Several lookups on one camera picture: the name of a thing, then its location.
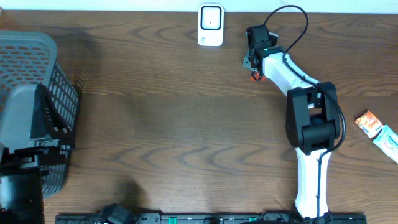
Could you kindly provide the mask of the red chocolate bar wrapper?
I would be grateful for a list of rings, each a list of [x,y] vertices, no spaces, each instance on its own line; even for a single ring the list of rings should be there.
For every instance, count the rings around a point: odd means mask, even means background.
[[[252,72],[251,80],[253,82],[265,82],[267,78],[264,75],[261,75],[259,72]]]

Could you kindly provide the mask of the small orange box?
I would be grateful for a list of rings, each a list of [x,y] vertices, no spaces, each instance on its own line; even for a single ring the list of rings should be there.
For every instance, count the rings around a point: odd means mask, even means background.
[[[366,133],[369,138],[376,137],[384,126],[370,111],[365,112],[363,115],[357,118],[355,123]]]

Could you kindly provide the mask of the teal wet wipes pack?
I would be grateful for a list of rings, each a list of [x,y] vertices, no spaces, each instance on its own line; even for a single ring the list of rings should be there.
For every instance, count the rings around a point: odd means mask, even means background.
[[[395,163],[398,163],[397,142],[397,134],[388,125],[384,125],[381,132],[373,140],[373,144],[380,148]]]

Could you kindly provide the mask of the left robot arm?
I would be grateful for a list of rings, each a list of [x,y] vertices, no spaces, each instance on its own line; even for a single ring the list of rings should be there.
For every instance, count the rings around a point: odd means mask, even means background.
[[[64,165],[73,131],[43,84],[12,91],[1,118],[1,223],[43,223],[43,176]]]

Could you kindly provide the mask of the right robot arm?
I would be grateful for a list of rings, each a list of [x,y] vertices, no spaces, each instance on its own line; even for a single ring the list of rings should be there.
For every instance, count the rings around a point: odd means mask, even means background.
[[[298,159],[295,208],[304,220],[328,211],[326,183],[328,161],[341,134],[344,117],[331,82],[308,76],[277,45],[277,34],[264,24],[246,29],[248,51],[243,66],[255,80],[271,80],[287,98],[285,131]]]

